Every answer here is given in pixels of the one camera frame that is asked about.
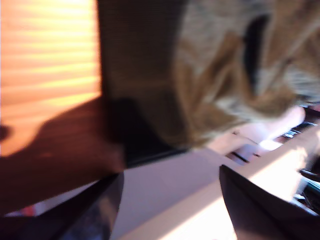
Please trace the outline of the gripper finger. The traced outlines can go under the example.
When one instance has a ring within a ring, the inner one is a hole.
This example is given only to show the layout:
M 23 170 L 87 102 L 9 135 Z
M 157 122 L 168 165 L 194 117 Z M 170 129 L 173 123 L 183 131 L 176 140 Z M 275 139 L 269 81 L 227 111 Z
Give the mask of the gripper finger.
M 318 240 L 320 217 L 270 194 L 226 165 L 223 200 L 239 240 Z
M 108 240 L 119 212 L 124 174 L 104 178 L 38 216 L 0 219 L 2 240 Z

